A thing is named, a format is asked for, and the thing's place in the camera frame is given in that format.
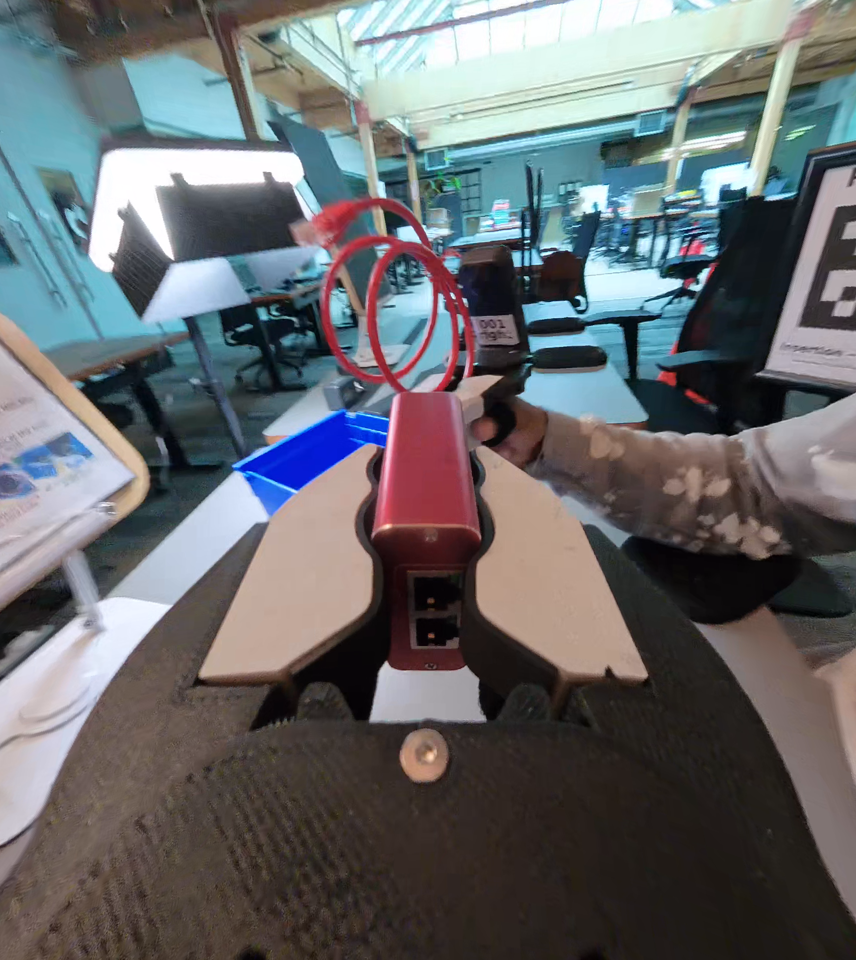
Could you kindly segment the wooden background desk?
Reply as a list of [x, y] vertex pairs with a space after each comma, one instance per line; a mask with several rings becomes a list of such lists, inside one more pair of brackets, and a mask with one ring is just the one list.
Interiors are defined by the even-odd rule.
[[149, 378], [173, 367], [170, 349], [189, 339], [187, 332], [141, 334], [96, 341], [67, 342], [44, 356], [95, 404], [128, 391], [151, 431], [158, 458], [148, 463], [151, 486], [158, 494], [170, 489], [170, 474], [193, 468], [181, 447]]

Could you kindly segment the black flag panel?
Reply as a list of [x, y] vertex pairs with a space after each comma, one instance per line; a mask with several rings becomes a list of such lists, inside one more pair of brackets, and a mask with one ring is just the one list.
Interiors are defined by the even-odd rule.
[[[304, 181], [314, 199], [315, 211], [357, 198], [338, 166], [323, 132], [285, 118], [267, 123], [278, 141], [289, 146], [301, 160]], [[346, 266], [361, 301], [366, 297], [376, 259], [376, 250], [372, 246], [355, 254]]]

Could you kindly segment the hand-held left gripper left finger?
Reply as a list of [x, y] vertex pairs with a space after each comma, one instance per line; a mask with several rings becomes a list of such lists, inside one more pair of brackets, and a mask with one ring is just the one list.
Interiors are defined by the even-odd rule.
[[381, 452], [362, 445], [268, 522], [199, 669], [202, 683], [291, 681], [362, 623], [374, 603], [375, 563], [359, 519]]

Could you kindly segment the red ethernet switch box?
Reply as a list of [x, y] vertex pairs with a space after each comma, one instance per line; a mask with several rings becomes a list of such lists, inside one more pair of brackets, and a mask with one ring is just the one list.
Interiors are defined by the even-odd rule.
[[436, 673], [465, 666], [465, 575], [482, 546], [474, 479], [457, 396], [398, 394], [370, 535], [385, 575], [393, 669]]

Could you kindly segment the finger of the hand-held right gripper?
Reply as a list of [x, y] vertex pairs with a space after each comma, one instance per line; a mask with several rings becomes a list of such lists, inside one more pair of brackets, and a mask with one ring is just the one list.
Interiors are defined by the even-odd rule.
[[[461, 380], [457, 388], [467, 449], [472, 452], [480, 446], [491, 446], [506, 436], [506, 376], [485, 374]], [[474, 432], [474, 424], [488, 422], [490, 435], [481, 440]]]

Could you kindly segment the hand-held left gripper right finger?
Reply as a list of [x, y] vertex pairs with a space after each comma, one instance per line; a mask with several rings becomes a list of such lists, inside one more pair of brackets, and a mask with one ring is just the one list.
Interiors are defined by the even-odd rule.
[[544, 484], [479, 447], [482, 550], [466, 572], [463, 655], [491, 689], [647, 681], [578, 519]]

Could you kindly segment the blue plastic storage bin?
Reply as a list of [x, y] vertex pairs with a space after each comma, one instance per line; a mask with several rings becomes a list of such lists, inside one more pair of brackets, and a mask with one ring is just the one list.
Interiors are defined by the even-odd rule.
[[339, 411], [236, 462], [266, 514], [273, 517], [321, 474], [366, 445], [383, 448], [388, 417]]

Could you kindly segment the white document stand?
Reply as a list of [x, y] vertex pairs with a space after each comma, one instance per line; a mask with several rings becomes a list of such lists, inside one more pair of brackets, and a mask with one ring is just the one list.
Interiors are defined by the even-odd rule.
[[379, 361], [372, 351], [368, 332], [365, 331], [359, 337], [352, 360], [363, 371], [374, 371], [380, 369], [383, 365], [394, 368], [404, 360], [409, 350], [410, 344], [407, 343], [382, 343], [383, 361]]
[[54, 565], [76, 614], [0, 681], [0, 848], [40, 817], [75, 739], [124, 662], [170, 606], [102, 599], [83, 545], [122, 515], [122, 498], [0, 536], [0, 610]]

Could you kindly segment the wooden instruction sheet board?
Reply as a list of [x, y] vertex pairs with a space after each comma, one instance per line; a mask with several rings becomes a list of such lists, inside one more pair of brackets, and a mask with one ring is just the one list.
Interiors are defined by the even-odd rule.
[[0, 611], [148, 489], [141, 454], [0, 313]]

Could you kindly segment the person's right hand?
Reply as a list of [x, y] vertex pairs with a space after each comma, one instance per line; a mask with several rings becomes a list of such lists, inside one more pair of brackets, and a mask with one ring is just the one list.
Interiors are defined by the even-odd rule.
[[521, 470], [538, 459], [548, 426], [543, 409], [517, 398], [486, 402], [468, 426], [471, 438]]

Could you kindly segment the studio softbox light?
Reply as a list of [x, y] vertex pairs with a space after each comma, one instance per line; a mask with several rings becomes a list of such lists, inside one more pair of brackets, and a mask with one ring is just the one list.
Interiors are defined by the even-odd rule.
[[299, 157], [278, 142], [138, 134], [101, 147], [89, 258], [144, 323], [186, 325], [242, 458], [249, 447], [198, 318], [253, 306], [314, 260], [303, 178]]

